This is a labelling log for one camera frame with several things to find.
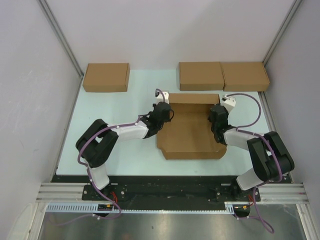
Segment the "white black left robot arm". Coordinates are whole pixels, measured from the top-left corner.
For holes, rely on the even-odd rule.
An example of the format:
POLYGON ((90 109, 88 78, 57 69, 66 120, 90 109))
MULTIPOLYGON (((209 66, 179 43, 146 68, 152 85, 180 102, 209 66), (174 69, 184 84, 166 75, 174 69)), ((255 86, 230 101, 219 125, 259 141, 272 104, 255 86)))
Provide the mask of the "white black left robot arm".
POLYGON ((102 119, 95 120, 77 140, 78 163, 85 166, 93 194, 100 200, 110 196, 110 179, 105 162, 117 143, 135 139, 148 139, 156 135, 174 117, 167 101, 153 104, 153 110, 139 115, 132 123, 109 125, 102 119))

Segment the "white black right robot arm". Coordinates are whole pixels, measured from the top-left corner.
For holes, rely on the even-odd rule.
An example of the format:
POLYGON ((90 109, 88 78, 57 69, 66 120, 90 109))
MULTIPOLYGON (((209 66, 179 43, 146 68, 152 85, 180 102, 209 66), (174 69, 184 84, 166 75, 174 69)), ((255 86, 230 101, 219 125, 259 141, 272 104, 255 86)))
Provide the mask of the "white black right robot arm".
POLYGON ((228 117, 227 108, 218 103, 210 108, 208 120, 217 143, 249 152, 252 168, 233 179, 230 188, 231 196, 242 201, 254 187, 280 182, 283 174, 294 170, 295 163, 276 131, 262 135, 240 130, 229 124, 228 117))

